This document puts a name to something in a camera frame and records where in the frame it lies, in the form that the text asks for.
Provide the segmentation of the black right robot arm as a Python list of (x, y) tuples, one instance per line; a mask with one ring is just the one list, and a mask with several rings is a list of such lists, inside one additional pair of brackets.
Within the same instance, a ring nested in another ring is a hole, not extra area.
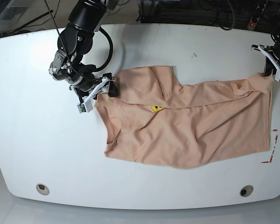
[[(76, 91), (79, 100), (87, 96), (92, 87), (102, 82), (101, 78), (94, 77), (94, 73), (102, 71), (111, 61), (113, 42), (101, 25), (117, 4), (116, 0), (80, 0), (69, 15), (66, 28), (58, 32), (58, 50), (49, 73), (57, 81), (67, 81), (71, 90)], [(97, 31), (108, 40), (108, 57), (99, 67), (93, 64), (84, 65), (81, 61), (91, 50)]]

